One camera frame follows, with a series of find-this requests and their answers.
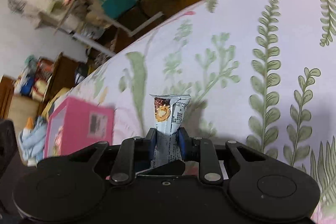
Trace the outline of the white snack bar packet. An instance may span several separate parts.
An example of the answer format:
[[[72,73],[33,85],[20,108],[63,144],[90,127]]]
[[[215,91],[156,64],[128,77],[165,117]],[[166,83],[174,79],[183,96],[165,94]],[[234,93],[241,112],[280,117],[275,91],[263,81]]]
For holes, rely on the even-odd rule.
[[[157,168],[181,160],[178,130],[183,124],[191,96],[170,94],[154,95],[153,98],[157,141],[151,166]]]

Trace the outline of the blue goose plush toy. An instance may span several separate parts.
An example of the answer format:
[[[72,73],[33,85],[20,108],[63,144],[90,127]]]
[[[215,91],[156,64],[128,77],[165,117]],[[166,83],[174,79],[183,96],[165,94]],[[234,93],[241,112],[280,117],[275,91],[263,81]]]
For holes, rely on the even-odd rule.
[[[22,159],[27,166],[36,166],[39,161],[43,160],[46,134],[47,122],[43,117],[38,116],[35,122],[31,117],[28,118],[18,136]]]

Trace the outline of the pink cardboard box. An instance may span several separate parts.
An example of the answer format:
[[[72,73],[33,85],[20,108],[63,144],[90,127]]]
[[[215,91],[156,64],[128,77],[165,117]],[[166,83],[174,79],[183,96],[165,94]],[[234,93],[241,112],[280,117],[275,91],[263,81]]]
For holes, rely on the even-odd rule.
[[[99,141],[112,143],[114,109],[67,97],[51,114],[44,157],[69,155]]]

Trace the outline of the blue white gift basket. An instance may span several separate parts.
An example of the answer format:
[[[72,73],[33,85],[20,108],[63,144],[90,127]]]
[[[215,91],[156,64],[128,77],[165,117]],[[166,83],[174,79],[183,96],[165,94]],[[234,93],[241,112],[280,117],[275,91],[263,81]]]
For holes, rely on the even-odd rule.
[[[30,96],[34,84],[34,76],[20,75],[14,84],[14,94]]]

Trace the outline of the wooden nightstand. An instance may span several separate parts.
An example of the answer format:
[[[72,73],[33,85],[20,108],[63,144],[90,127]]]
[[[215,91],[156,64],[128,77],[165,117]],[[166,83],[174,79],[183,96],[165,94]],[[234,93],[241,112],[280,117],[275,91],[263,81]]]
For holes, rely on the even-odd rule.
[[[74,60],[61,52],[54,62],[42,102],[50,101],[62,88],[73,88],[75,86],[75,72],[80,65],[85,65],[85,63]]]

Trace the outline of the floral bed sheet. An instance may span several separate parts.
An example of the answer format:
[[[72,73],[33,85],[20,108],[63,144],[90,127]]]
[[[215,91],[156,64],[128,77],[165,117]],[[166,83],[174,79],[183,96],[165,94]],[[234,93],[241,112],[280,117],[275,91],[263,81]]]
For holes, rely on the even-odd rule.
[[[70,95],[115,108],[114,144],[155,125],[154,95],[188,94],[184,127],[311,175],[316,223],[335,223],[335,0],[204,0]]]

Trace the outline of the teal shopping bag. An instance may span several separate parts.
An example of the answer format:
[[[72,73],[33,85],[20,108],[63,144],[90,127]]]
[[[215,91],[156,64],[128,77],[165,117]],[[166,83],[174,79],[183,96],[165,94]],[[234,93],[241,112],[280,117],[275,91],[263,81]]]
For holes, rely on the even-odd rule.
[[[123,12],[131,9],[136,3],[136,0],[104,0],[101,6],[108,17],[117,19]]]

